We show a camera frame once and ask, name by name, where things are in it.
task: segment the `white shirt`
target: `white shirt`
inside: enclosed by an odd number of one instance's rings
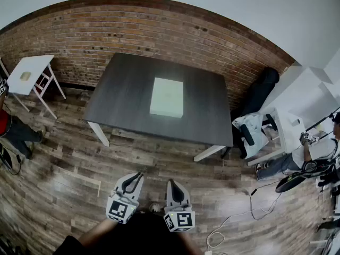
[[[316,159],[330,159],[333,156],[335,150],[336,143],[334,140],[331,139],[322,139],[317,143],[313,143],[309,146],[309,153],[312,160]],[[338,145],[337,152],[335,157],[340,152],[340,144]],[[298,165],[299,168],[302,168],[304,163],[304,156],[303,156],[303,146],[295,149],[292,152],[293,161]]]

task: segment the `white table leg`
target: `white table leg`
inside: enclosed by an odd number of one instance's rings
[[[52,110],[47,106],[47,104],[45,103],[45,101],[43,100],[43,98],[40,96],[40,93],[38,93],[37,89],[35,86],[33,86],[33,91],[36,93],[36,95],[38,96],[38,98],[40,99],[40,101],[43,103],[43,105],[47,108],[47,110],[53,115],[53,117],[55,119],[57,119],[57,116],[55,116],[55,114],[52,112]]]
[[[26,105],[20,100],[20,98],[16,95],[16,94],[12,94],[16,99],[17,101],[19,101],[19,103],[25,108],[25,110],[27,110],[28,112],[30,112],[30,110],[28,109],[28,107],[26,107]]]
[[[53,77],[55,83],[57,84],[57,86],[58,86],[58,88],[59,88],[59,91],[62,93],[64,99],[66,99],[66,96],[65,96],[64,92],[62,91],[62,88],[60,88],[60,85],[59,85],[57,79],[55,78],[55,75],[54,75],[54,73],[53,73],[53,71],[52,71],[52,69],[51,69],[51,65],[50,65],[50,64],[48,64],[48,69],[49,69],[49,71],[51,72],[51,75],[52,75],[52,77]]]
[[[225,146],[211,146],[207,150],[203,151],[202,153],[198,154],[197,156],[194,157],[194,162],[198,162],[199,160],[202,160],[211,154],[214,154],[215,152],[225,148]]]
[[[276,151],[274,151],[274,152],[272,152],[270,154],[266,154],[266,155],[264,155],[264,156],[262,156],[262,157],[260,157],[258,159],[255,159],[255,160],[252,160],[252,161],[248,162],[247,165],[251,166],[251,165],[254,165],[254,164],[258,164],[258,163],[264,162],[264,161],[269,160],[269,159],[271,159],[271,158],[273,158],[273,157],[275,157],[275,156],[277,156],[279,154],[282,154],[284,152],[285,152],[285,150],[283,148],[280,148],[280,149],[278,149],[278,150],[276,150]]]
[[[108,147],[110,145],[110,142],[106,138],[104,132],[101,130],[100,126],[97,123],[88,122],[95,134],[98,136],[99,140]]]

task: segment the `wooden floor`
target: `wooden floor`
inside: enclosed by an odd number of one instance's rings
[[[254,168],[239,159],[237,149],[225,161],[215,154],[195,163],[193,157],[208,146],[104,127],[110,141],[106,148],[81,119],[92,92],[64,91],[66,100],[58,92],[44,96],[57,120],[34,95],[23,98],[30,113],[13,97],[5,101],[14,115],[34,129],[47,128],[45,141],[36,145],[31,160],[24,161],[19,176],[12,176],[4,166],[0,169],[0,231],[32,254],[51,254],[67,235],[77,237],[104,219],[111,189],[128,173],[145,175],[142,207],[154,201],[164,205],[170,178],[186,187],[196,212],[192,236],[203,251],[208,234],[228,216],[249,211],[247,193],[274,181],[258,182]],[[8,145],[4,139],[0,142]],[[268,210],[277,198],[274,189],[275,184],[259,189],[253,207]],[[213,253],[309,254],[315,228],[329,214],[326,205],[322,207],[313,181],[305,181],[284,193],[274,212],[262,220],[254,220],[250,213],[230,219],[220,230],[226,240]],[[262,214],[254,211],[256,217]],[[217,235],[211,244],[221,239]]]

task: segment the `man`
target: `man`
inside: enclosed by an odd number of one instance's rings
[[[34,148],[33,142],[42,142],[46,128],[42,126],[41,130],[36,132],[17,116],[8,115],[3,110],[6,94],[7,91],[0,96],[0,137],[8,139],[12,146],[29,159]],[[28,148],[25,142],[32,142],[32,144]]]
[[[264,165],[265,169],[262,169],[260,164],[256,164],[257,179],[264,180],[278,173],[283,173],[287,169],[299,171],[304,162],[316,159],[330,159],[333,155],[335,157],[338,156],[340,144],[337,147],[337,152],[335,152],[335,148],[340,139],[340,113],[336,114],[333,123],[333,134],[335,135],[336,142],[332,139],[322,139],[312,145],[304,142],[303,147],[295,149],[292,153],[267,162]]]
[[[68,236],[54,255],[203,255],[188,232],[168,230],[163,217],[156,212],[158,204],[151,207],[150,213],[136,213],[125,225],[105,219],[78,240]]]

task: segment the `gray pants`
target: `gray pants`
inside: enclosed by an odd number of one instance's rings
[[[292,171],[301,170],[297,164],[293,161],[292,154],[284,155],[278,159],[272,159],[268,162],[268,168],[261,169],[257,173],[257,177],[260,180],[264,180],[268,177],[272,177],[278,173],[282,173],[282,171],[286,171],[287,169]]]
[[[24,154],[26,158],[30,158],[32,152],[25,142],[41,142],[43,139],[41,131],[34,131],[16,116],[12,116],[11,125],[11,117],[8,115],[6,132],[4,138],[8,139],[12,146]]]

